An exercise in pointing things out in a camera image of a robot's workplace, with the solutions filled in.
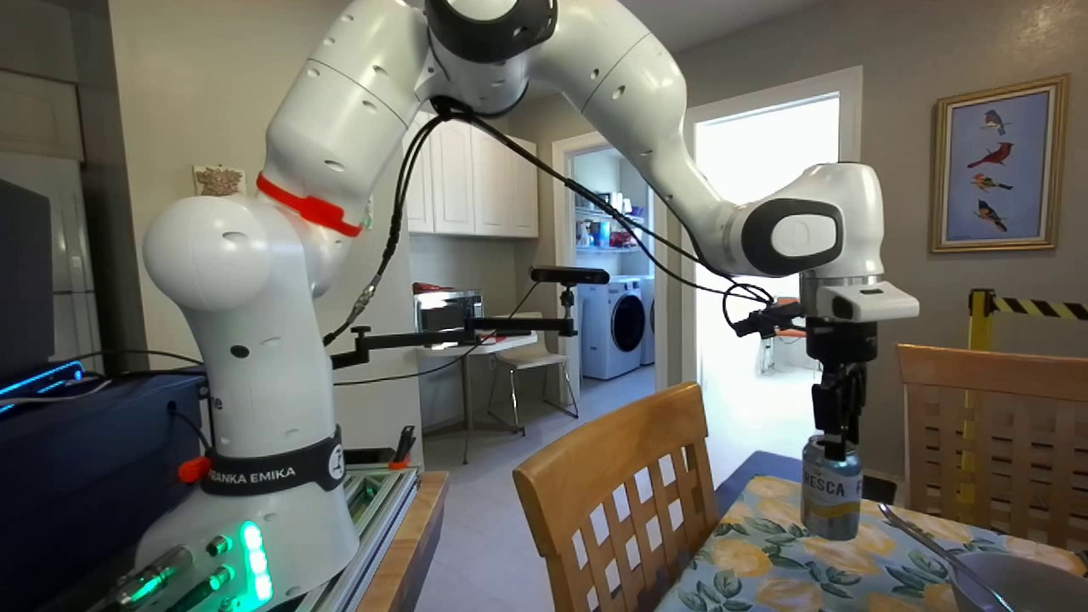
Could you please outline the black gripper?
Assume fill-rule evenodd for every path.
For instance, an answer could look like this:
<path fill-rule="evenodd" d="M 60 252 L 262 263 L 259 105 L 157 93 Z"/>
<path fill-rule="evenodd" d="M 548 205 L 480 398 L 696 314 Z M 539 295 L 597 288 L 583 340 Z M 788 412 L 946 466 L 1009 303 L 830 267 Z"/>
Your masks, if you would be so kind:
<path fill-rule="evenodd" d="M 806 354 L 824 368 L 814 386 L 818 445 L 842 455 L 842 443 L 861 445 L 861 409 L 867 400 L 867 365 L 878 358 L 873 322 L 814 321 Z"/>

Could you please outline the robot base control panel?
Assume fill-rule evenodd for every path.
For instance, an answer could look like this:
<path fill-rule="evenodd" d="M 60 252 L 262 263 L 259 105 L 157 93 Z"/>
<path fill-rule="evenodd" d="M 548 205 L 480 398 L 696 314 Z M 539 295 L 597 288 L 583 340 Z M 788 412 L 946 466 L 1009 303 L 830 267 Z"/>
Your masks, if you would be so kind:
<path fill-rule="evenodd" d="M 287 583 L 294 564 L 312 564 L 305 541 L 283 547 L 268 516 L 249 516 L 134 568 L 89 612 L 351 612 L 419 491 L 419 474 L 351 471 L 345 491 L 351 558 L 319 585 Z"/>

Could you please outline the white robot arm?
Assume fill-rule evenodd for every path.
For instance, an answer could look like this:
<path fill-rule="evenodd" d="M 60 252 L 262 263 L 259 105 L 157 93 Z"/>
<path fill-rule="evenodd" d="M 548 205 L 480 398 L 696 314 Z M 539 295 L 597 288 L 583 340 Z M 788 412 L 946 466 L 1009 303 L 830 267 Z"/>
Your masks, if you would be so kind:
<path fill-rule="evenodd" d="M 140 541 L 190 568 L 138 591 L 140 612 L 268 612 L 362 552 L 345 491 L 335 360 L 318 298 L 346 270 L 389 166 L 428 110 L 504 115 L 557 89 L 676 216 L 719 277 L 804 271 L 825 400 L 917 298 L 886 280 L 886 196 L 863 165 L 818 165 L 782 192 L 725 201 L 686 151 L 686 83 L 620 0 L 351 0 L 267 128 L 249 193 L 184 196 L 144 260 L 208 365 L 211 448 L 198 491 Z"/>

